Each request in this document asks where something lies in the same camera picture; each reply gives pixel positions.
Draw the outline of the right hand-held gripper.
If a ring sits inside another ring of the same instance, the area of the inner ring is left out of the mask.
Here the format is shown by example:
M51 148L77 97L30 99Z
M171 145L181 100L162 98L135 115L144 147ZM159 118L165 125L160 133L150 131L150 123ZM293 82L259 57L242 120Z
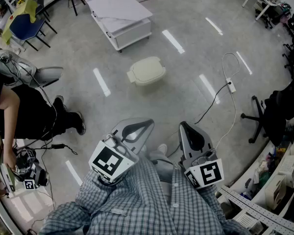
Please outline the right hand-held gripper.
M198 126L181 122L179 144L183 152L178 163L195 189L224 180L222 161L217 157L209 135Z

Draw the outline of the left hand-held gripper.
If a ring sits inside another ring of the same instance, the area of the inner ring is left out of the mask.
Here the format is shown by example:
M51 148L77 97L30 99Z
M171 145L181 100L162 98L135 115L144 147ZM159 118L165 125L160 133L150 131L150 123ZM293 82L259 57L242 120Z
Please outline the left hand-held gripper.
M117 184L139 161L139 154L154 128L154 120L135 117L116 124L98 143L89 166L104 184Z

